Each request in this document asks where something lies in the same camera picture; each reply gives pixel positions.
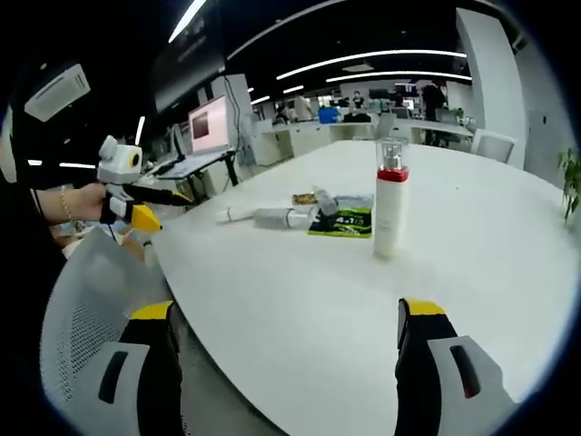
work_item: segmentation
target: ceiling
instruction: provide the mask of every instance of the ceiling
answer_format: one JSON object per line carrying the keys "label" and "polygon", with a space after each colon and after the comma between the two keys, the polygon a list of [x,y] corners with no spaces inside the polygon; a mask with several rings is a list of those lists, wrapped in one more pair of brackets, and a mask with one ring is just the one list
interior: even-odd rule
{"label": "ceiling", "polygon": [[[10,0],[11,26],[3,26],[5,45],[0,97],[6,101],[23,76],[23,68],[63,61],[82,64],[92,92],[46,124],[27,129],[28,159],[42,160],[32,168],[39,187],[78,182],[84,170],[59,168],[59,162],[96,164],[97,151],[107,134],[133,136],[141,115],[154,113],[148,75],[155,58],[168,46],[169,36],[190,0],[101,0],[79,8],[61,0],[34,5]],[[230,55],[260,32],[319,0],[221,0],[224,55]],[[282,89],[305,85],[326,86],[325,79],[346,75],[346,64],[329,65],[282,80],[275,77],[292,69],[334,57],[389,49],[457,51],[457,5],[497,15],[495,9],[474,0],[416,1],[413,4],[348,0],[324,7],[267,33],[236,54],[227,64],[230,74],[244,73],[257,97],[281,95]],[[507,25],[508,32],[515,33]],[[370,58],[376,71],[422,70],[458,72],[453,58],[396,55]],[[148,123],[144,129],[147,138]]]}

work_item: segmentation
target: potted plant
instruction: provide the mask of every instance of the potted plant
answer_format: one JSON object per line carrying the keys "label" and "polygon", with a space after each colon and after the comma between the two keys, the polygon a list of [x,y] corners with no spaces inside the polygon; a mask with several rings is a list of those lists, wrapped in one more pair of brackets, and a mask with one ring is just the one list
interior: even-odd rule
{"label": "potted plant", "polygon": [[565,182],[563,183],[563,203],[566,204],[565,221],[572,215],[579,205],[579,187],[581,186],[581,161],[572,149],[560,152],[557,155],[558,168],[563,169]]}

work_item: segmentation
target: person's hand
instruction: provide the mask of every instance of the person's hand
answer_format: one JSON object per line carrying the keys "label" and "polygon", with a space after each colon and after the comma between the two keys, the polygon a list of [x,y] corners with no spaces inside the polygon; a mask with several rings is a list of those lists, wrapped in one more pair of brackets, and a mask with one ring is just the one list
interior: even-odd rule
{"label": "person's hand", "polygon": [[64,199],[74,220],[99,221],[106,193],[104,185],[91,183],[66,192]]}

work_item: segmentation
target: person's arm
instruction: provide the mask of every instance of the person's arm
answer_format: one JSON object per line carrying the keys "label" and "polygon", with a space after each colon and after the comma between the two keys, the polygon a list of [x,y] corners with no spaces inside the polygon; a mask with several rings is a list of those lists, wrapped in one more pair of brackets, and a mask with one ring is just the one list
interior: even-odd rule
{"label": "person's arm", "polygon": [[[64,208],[61,191],[37,191],[44,218],[50,224],[66,223],[69,216]],[[81,189],[64,191],[64,203],[73,220],[99,221],[106,190],[100,183],[87,184]]]}

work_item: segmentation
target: bracelet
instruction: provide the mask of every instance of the bracelet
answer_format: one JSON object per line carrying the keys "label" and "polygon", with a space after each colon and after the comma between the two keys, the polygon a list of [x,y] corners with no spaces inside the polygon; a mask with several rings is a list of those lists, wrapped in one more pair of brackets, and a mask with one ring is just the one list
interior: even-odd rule
{"label": "bracelet", "polygon": [[66,204],[66,200],[64,199],[64,186],[61,186],[61,203],[63,204],[64,212],[66,213],[66,217],[70,222],[73,221],[73,216],[71,215],[71,211],[69,210],[69,206]]}

